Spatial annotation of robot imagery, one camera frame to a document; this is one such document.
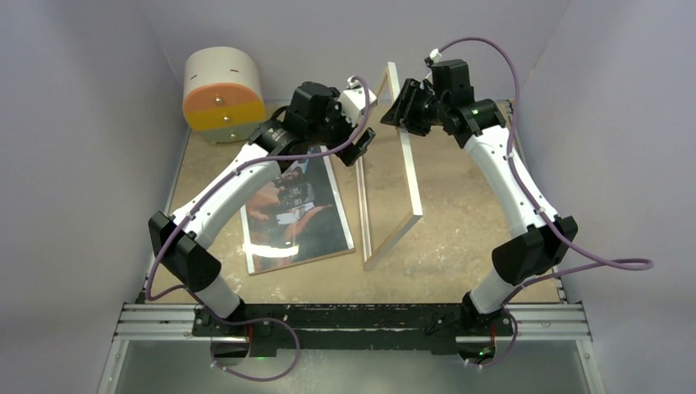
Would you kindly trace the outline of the white wooden picture frame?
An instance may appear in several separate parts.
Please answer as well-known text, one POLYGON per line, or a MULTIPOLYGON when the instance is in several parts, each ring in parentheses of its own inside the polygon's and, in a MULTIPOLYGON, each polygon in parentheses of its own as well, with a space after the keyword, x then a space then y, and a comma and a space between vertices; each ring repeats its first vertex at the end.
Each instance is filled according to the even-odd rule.
POLYGON ((408 133, 380 120, 401 90, 396 64, 388 62, 377 86, 378 105, 368 126, 375 132, 356 169, 365 271, 374 269, 424 214, 408 133))

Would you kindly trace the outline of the glossy photo print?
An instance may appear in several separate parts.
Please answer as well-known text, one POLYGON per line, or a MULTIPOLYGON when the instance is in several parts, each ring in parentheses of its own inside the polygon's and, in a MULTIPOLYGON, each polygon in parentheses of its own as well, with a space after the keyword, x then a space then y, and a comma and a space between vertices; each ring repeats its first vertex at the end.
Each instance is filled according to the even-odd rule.
POLYGON ((278 204, 240 211, 248 274, 258 275, 355 250, 328 156, 292 163, 273 181, 278 204))

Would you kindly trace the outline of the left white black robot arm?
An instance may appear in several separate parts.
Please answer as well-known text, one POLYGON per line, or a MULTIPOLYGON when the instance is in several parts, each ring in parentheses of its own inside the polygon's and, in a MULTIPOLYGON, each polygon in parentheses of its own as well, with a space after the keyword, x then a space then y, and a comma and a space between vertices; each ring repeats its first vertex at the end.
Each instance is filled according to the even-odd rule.
POLYGON ((374 137, 367 127, 377 98, 352 76, 344 90, 317 82, 299 85, 286 106, 259 123, 232 162, 189 203, 148 221, 154 262, 164 266, 213 313, 213 326, 233 336, 245 324, 245 302, 222 278, 209 252, 227 222, 292 163, 335 154, 346 166, 365 154, 374 137))

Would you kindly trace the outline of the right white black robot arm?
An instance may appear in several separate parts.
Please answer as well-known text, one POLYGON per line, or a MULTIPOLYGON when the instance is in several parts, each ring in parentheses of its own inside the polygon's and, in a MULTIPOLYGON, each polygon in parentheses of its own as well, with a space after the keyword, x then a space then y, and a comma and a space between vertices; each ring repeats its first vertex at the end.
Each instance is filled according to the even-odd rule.
POLYGON ((381 123, 426 136, 440 126, 476 163, 496 196, 511 238, 492 251, 492 270, 462 300, 460 321, 470 333, 492 325, 493 314, 522 284, 557 266, 578 231, 544 198, 509 141, 506 115, 489 98, 477 100, 469 66, 460 59, 433 62, 431 79, 407 79, 381 123))

